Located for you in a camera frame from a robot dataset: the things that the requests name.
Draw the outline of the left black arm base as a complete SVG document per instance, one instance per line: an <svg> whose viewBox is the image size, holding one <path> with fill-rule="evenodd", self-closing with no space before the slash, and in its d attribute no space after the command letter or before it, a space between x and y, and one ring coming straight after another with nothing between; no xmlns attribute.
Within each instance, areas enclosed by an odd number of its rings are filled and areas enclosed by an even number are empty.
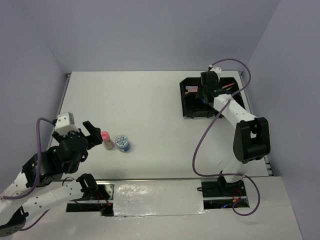
<svg viewBox="0 0 320 240"><path fill-rule="evenodd" d="M67 213L99 213L113 217L114 184L96 181L89 173L84 173L75 181L80 184L81 197L67 203Z"/></svg>

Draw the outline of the orange-capped pink highlighter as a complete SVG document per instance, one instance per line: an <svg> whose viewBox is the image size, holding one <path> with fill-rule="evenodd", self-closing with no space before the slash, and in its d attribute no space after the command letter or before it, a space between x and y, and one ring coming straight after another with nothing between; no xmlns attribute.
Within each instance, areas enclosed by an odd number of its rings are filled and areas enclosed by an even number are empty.
<svg viewBox="0 0 320 240"><path fill-rule="evenodd" d="M198 86L186 86L184 92L185 92L185 94L197 93L198 92Z"/></svg>

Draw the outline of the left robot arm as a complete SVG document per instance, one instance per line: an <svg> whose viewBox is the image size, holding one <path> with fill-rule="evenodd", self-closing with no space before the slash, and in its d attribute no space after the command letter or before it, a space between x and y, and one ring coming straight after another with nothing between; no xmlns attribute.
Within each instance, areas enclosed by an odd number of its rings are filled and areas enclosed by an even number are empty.
<svg viewBox="0 0 320 240"><path fill-rule="evenodd" d="M42 151L40 123L47 121L53 125L53 138L58 142ZM101 129L89 121L83 122L89 132L84 135L69 116L54 120L40 117L36 122L37 153L25 163L11 185L0 195L0 235L7 237L19 231L26 231L28 220L37 215L44 216L52 208L80 199L91 200L99 192L92 174L80 177L47 193L39 192L52 182L60 180L64 174L75 173L80 163L88 157L88 151L102 144Z"/></svg>

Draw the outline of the blue slime jar front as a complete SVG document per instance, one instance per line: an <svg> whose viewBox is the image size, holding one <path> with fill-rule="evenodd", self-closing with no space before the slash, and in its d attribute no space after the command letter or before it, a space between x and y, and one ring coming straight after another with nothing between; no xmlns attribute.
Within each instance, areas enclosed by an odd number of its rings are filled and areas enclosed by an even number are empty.
<svg viewBox="0 0 320 240"><path fill-rule="evenodd" d="M114 141L117 149L121 152L128 152L130 150L130 141L126 135L118 135Z"/></svg>

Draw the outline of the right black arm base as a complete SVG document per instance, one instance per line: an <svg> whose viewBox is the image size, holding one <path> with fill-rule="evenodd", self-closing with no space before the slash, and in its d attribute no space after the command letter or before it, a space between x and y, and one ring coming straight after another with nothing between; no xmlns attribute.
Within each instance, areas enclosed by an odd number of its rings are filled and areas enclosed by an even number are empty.
<svg viewBox="0 0 320 240"><path fill-rule="evenodd" d="M234 204L238 208L247 208L247 192L244 181L239 178L235 182L227 182L227 177L238 177L234 173L201 174L201 184L197 191L202 193L205 210L231 209Z"/></svg>

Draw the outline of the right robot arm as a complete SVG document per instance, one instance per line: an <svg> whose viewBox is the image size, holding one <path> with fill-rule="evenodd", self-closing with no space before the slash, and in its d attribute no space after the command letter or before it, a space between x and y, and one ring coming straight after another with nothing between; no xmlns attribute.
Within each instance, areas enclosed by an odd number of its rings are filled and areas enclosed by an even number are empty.
<svg viewBox="0 0 320 240"><path fill-rule="evenodd" d="M200 74L198 93L213 110L215 120L223 116L233 126L233 157L220 173L224 177L217 184L223 196L235 190L235 182L247 173L249 163L263 159L271 151L269 123L264 117L256 117L243 108L234 97L220 86L220 74L205 71Z"/></svg>

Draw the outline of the pink-capped small bottle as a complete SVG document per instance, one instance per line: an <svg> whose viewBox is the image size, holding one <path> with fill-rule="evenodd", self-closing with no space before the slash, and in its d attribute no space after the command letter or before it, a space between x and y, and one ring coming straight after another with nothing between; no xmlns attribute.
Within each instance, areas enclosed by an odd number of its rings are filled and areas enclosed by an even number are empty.
<svg viewBox="0 0 320 240"><path fill-rule="evenodd" d="M104 147L107 150L111 150L114 147L114 143L107 131L102 131L101 132L101 137L102 137L102 142L104 144Z"/></svg>

